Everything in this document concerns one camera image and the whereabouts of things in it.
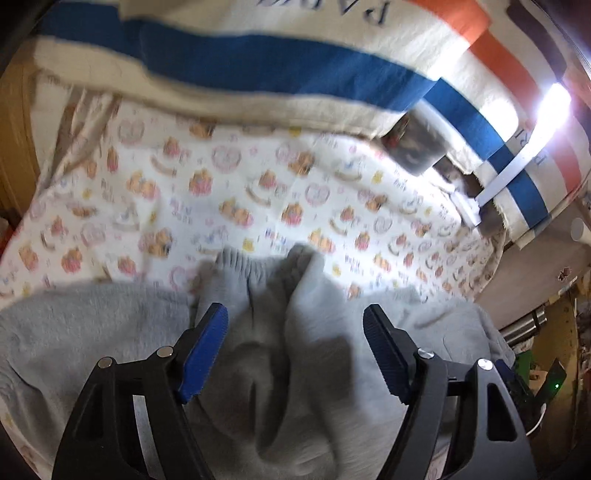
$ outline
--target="cable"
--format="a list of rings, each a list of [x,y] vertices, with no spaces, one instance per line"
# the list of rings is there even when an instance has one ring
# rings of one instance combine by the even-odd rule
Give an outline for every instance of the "cable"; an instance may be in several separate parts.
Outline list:
[[[540,408],[540,419],[538,420],[538,422],[534,425],[534,428],[532,428],[529,432],[527,432],[525,434],[526,437],[529,437],[532,433],[534,433],[538,427],[540,426],[540,424],[542,423],[542,420],[544,419],[544,415],[546,413],[546,404],[543,403],[542,407]]]

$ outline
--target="striped fabric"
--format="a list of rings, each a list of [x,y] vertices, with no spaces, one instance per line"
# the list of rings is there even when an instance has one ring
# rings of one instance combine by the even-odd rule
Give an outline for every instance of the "striped fabric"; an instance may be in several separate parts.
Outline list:
[[[449,152],[487,185],[526,143],[537,106],[556,81],[573,95],[573,116],[534,161],[495,198],[513,241],[523,247],[586,185],[591,170],[589,91],[579,61],[530,0],[488,0],[492,24],[425,96],[466,140]],[[576,77],[578,89],[573,89]]]
[[[489,24],[476,0],[61,2],[35,58],[64,80],[201,116],[373,137]]]

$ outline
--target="blue gripper pad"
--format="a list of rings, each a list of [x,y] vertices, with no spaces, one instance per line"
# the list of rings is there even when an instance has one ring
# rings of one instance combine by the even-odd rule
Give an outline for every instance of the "blue gripper pad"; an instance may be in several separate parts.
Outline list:
[[[183,378],[177,394],[183,405],[199,395],[228,332],[228,310],[212,303],[199,324],[185,331],[174,349]]]

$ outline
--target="bright light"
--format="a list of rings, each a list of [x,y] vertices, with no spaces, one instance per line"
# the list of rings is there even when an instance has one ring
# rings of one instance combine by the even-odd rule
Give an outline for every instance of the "bright light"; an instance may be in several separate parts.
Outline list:
[[[528,153],[535,157],[550,141],[554,133],[566,122],[570,115],[570,95],[559,83],[555,83],[546,93],[540,109],[538,122],[531,133]]]

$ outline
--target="wooden cabinet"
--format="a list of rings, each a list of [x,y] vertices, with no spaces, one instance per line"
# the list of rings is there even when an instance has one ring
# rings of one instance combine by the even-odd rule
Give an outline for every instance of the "wooden cabinet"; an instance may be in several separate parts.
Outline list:
[[[591,248],[570,237],[570,224],[577,217],[586,214],[574,202],[523,250],[513,245],[505,251],[495,276],[476,299],[498,329],[539,307],[587,270]],[[571,274],[560,280],[565,267]]]
[[[22,215],[35,193],[39,167],[29,117],[35,67],[26,48],[0,77],[0,209]]]

